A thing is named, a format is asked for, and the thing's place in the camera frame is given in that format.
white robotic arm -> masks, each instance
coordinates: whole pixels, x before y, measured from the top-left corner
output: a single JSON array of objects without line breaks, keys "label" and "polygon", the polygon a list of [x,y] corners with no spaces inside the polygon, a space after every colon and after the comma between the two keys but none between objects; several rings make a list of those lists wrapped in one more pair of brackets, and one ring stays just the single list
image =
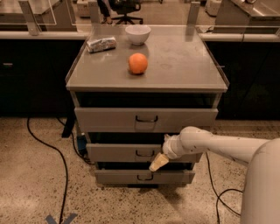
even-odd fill
[{"label": "white robotic arm", "polygon": [[280,138],[274,140],[217,136],[195,127],[165,136],[163,153],[150,165],[152,172],[169,159],[212,151],[248,166],[241,205],[241,224],[280,223]]}]

orange fruit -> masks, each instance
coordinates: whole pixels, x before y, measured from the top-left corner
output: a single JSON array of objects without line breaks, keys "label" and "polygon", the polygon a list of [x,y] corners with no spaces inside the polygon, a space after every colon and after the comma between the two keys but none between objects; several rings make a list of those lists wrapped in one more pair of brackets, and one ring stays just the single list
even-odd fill
[{"label": "orange fruit", "polygon": [[140,52],[134,53],[129,57],[129,70],[133,74],[143,74],[148,67],[148,60]]}]

chair base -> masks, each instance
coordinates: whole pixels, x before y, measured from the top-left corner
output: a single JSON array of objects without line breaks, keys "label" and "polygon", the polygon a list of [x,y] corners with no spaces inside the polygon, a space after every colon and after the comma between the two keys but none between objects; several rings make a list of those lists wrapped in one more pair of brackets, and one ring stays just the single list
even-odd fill
[{"label": "chair base", "polygon": [[129,17],[127,15],[123,15],[122,17],[112,17],[113,20],[119,20],[116,25],[121,24],[122,22],[124,22],[125,24],[127,24],[128,22],[132,25],[134,25],[135,23],[132,21],[133,20],[138,20],[139,24],[142,25],[143,24],[143,19],[141,17]]}]

office chair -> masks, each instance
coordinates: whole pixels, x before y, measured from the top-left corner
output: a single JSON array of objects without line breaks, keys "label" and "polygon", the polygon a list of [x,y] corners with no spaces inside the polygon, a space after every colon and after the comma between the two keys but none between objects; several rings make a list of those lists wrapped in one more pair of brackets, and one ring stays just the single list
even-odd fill
[{"label": "office chair", "polygon": [[122,22],[125,24],[129,22],[133,25],[134,22],[132,20],[138,20],[140,25],[143,24],[143,19],[141,17],[128,16],[128,13],[141,10],[140,0],[110,0],[109,2],[112,11],[115,11],[118,15],[123,15],[121,17],[112,17],[113,20],[119,20],[116,25]]}]

silver foil package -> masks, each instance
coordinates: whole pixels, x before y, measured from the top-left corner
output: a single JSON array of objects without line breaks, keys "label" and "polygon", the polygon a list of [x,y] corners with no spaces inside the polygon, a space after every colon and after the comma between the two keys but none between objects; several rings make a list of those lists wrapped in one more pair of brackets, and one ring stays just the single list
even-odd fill
[{"label": "silver foil package", "polygon": [[87,49],[90,53],[102,52],[116,48],[115,37],[92,39],[87,42]]}]

